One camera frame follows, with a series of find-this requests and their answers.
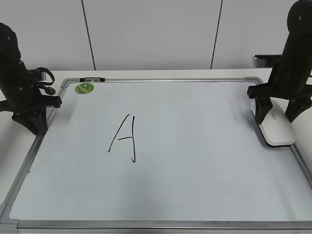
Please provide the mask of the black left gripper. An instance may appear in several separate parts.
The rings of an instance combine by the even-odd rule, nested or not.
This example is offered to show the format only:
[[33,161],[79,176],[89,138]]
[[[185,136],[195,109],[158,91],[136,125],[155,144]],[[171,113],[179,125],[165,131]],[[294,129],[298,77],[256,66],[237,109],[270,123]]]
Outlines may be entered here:
[[[61,106],[59,96],[47,96],[41,93],[9,92],[5,97],[6,100],[0,102],[0,111],[13,113],[12,120],[34,135],[44,135],[48,130],[46,108]],[[37,126],[31,118],[38,120]]]

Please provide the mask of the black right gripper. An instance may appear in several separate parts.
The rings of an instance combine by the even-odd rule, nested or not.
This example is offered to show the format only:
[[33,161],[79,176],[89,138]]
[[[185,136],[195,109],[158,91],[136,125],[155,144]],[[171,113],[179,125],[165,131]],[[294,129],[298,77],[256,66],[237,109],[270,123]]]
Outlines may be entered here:
[[255,121],[261,124],[272,109],[271,98],[289,100],[285,115],[292,123],[301,113],[312,107],[312,86],[294,84],[263,83],[249,86],[247,95],[255,100]]

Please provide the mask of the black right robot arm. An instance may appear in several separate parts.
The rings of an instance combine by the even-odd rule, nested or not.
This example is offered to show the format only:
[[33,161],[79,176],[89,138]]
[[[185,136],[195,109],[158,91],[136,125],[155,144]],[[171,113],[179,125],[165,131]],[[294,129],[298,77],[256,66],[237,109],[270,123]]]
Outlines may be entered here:
[[312,2],[298,0],[289,10],[287,37],[281,58],[268,82],[250,86],[247,95],[255,100],[255,121],[260,125],[272,109],[271,98],[288,100],[285,115],[293,122],[312,106]]

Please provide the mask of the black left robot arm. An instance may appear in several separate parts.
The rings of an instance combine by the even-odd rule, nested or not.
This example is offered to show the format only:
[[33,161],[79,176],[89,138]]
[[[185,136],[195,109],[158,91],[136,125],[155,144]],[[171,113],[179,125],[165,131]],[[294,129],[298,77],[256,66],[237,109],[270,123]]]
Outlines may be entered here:
[[5,100],[2,112],[11,112],[12,120],[23,125],[34,135],[47,132],[48,107],[59,108],[61,98],[52,84],[54,75],[44,67],[28,70],[21,60],[16,33],[0,24],[0,90]]

